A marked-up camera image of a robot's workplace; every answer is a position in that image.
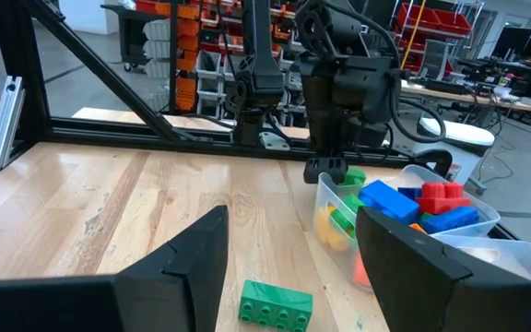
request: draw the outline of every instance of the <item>red lego brick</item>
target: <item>red lego brick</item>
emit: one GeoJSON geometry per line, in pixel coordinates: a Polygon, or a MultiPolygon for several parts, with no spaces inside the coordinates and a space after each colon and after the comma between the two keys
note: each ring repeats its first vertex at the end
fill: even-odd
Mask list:
{"type": "Polygon", "coordinates": [[[457,183],[427,183],[421,187],[417,198],[421,213],[441,214],[455,208],[470,207],[470,199],[463,195],[462,185],[457,183]]]}

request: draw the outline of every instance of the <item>wooden table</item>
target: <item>wooden table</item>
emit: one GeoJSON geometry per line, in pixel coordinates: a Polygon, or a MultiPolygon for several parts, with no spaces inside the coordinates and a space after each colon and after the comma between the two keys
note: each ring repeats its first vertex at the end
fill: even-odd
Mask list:
{"type": "MultiPolygon", "coordinates": [[[[386,331],[375,297],[352,286],[313,234],[316,186],[303,182],[303,167],[37,144],[0,172],[0,279],[115,273],[226,204],[229,265],[217,331],[260,330],[237,320],[246,279],[312,293],[311,332],[360,331],[359,319],[365,331],[386,331]]],[[[373,181],[399,170],[365,171],[373,181]]]]}
{"type": "MultiPolygon", "coordinates": [[[[458,95],[458,94],[453,94],[453,93],[425,89],[419,84],[408,84],[405,80],[402,81],[401,90],[407,93],[414,93],[414,94],[418,94],[421,96],[433,97],[433,98],[443,99],[443,100],[448,100],[448,101],[461,101],[461,102],[467,102],[467,103],[475,102],[474,98],[471,95],[458,95]]],[[[485,98],[485,97],[477,97],[477,102],[479,105],[482,105],[482,106],[492,105],[489,98],[485,98]]],[[[499,103],[501,107],[504,107],[504,108],[511,108],[511,109],[514,109],[515,111],[531,112],[531,106],[526,105],[520,101],[515,104],[511,104],[508,102],[502,102],[498,99],[497,102],[499,103]]]]}

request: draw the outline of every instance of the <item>green toy block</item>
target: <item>green toy block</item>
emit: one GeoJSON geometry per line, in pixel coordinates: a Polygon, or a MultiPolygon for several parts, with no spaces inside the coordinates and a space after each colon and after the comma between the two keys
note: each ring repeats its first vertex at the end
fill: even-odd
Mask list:
{"type": "Polygon", "coordinates": [[[346,179],[341,185],[364,185],[366,183],[366,172],[357,168],[349,167],[346,179]]]}
{"type": "Polygon", "coordinates": [[[313,314],[313,296],[245,280],[239,319],[280,331],[305,332],[313,314]]]}
{"type": "MultiPolygon", "coordinates": [[[[365,207],[364,203],[360,201],[360,199],[351,194],[348,195],[346,198],[343,199],[343,202],[348,206],[350,210],[352,210],[354,213],[358,213],[358,208],[365,207]]],[[[353,239],[354,237],[354,224],[344,216],[339,209],[335,209],[333,212],[331,212],[331,219],[339,226],[349,237],[353,239]]]]}
{"type": "Polygon", "coordinates": [[[427,220],[429,218],[433,218],[434,216],[431,213],[424,213],[421,215],[421,220],[427,220]]]}

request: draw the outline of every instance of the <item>chair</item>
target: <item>chair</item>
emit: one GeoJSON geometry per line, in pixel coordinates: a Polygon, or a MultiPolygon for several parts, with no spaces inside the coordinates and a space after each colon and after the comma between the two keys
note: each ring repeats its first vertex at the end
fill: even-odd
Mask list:
{"type": "Polygon", "coordinates": [[[420,77],[442,80],[448,63],[448,43],[425,41],[425,53],[419,71],[420,77]]]}

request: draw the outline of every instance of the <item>concrete floor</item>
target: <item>concrete floor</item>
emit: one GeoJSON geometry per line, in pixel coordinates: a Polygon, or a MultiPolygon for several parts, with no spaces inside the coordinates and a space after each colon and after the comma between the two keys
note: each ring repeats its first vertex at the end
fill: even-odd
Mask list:
{"type": "MultiPolygon", "coordinates": [[[[46,85],[46,90],[53,116],[70,117],[86,106],[128,110],[99,79],[82,66],[74,55],[38,24],[36,35],[44,77],[52,80],[46,85]]],[[[120,61],[117,35],[79,35],[104,61],[108,63],[120,61]]],[[[120,64],[111,67],[143,99],[146,99],[148,93],[161,83],[160,80],[150,80],[143,74],[125,73],[120,64]]],[[[5,76],[0,54],[0,94],[5,76]]],[[[503,224],[520,237],[531,241],[531,127],[514,121],[506,124],[483,164],[483,180],[509,173],[509,170],[495,157],[505,161],[513,170],[514,176],[490,182],[489,190],[482,199],[497,210],[506,211],[505,215],[514,217],[504,217],[503,224]]]]}

